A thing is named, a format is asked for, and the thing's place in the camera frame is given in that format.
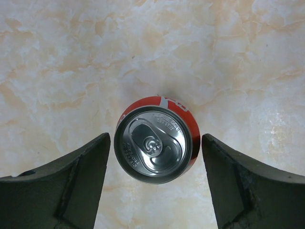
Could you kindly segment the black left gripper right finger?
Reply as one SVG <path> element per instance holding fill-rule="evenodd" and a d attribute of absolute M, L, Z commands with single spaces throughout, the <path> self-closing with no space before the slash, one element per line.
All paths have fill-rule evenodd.
<path fill-rule="evenodd" d="M 202 151 L 217 227 L 303 229 L 305 178 L 230 148 L 211 134 Z"/>

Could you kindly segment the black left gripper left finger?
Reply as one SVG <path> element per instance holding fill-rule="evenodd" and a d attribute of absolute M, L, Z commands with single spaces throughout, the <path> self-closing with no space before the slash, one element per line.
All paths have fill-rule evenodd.
<path fill-rule="evenodd" d="M 92 229 L 110 152 L 103 133 L 56 160 L 0 179 L 3 229 Z"/>

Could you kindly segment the red cola can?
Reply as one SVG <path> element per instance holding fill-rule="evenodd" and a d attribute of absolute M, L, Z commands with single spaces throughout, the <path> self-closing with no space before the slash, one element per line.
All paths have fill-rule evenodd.
<path fill-rule="evenodd" d="M 113 145 L 128 175 L 148 184 L 164 184 L 192 167 L 200 143 L 199 126 L 185 105 L 170 97 L 150 96 L 122 113 Z"/>

